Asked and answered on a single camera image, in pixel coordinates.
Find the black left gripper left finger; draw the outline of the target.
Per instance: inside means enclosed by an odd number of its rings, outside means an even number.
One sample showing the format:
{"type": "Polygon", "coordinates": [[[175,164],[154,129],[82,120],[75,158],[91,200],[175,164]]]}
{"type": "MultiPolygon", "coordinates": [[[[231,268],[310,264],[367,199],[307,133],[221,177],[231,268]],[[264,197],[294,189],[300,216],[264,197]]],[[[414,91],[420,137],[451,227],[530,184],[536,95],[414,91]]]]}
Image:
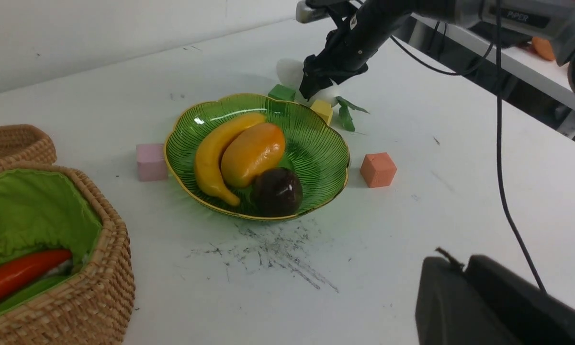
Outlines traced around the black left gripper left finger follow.
{"type": "Polygon", "coordinates": [[[447,251],[421,267],[416,327],[421,345],[520,345],[467,282],[464,264],[447,251]]]}

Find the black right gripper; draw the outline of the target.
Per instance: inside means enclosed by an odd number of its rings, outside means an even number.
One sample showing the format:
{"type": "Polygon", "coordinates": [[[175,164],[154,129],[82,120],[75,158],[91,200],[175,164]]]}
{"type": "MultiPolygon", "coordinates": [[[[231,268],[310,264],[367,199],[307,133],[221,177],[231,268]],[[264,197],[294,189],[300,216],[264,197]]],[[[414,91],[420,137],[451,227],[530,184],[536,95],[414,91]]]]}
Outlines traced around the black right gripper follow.
{"type": "Polygon", "coordinates": [[[368,59],[379,49],[379,22],[353,15],[327,38],[322,52],[304,61],[301,95],[312,96],[368,70],[368,59]]]}

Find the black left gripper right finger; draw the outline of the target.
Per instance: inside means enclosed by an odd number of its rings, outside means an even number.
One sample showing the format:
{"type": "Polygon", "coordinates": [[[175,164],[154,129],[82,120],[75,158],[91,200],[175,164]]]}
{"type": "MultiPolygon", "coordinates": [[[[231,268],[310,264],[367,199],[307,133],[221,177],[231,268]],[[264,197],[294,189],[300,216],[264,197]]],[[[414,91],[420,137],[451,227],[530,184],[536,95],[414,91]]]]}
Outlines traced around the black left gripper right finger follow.
{"type": "Polygon", "coordinates": [[[465,277],[508,331],[524,345],[575,345],[575,310],[484,255],[465,277]]]}

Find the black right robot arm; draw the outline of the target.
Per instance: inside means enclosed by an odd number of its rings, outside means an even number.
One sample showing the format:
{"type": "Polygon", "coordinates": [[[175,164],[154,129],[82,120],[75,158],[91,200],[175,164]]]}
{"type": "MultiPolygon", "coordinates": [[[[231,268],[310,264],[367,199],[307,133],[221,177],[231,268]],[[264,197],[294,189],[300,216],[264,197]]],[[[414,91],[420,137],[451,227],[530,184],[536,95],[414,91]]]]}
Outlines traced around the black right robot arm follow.
{"type": "Polygon", "coordinates": [[[575,94],[575,0],[301,0],[296,19],[330,17],[336,24],[324,50],[304,61],[300,93],[309,100],[368,70],[367,61],[412,14],[470,28],[494,24],[550,42],[557,65],[568,65],[575,94]]]}

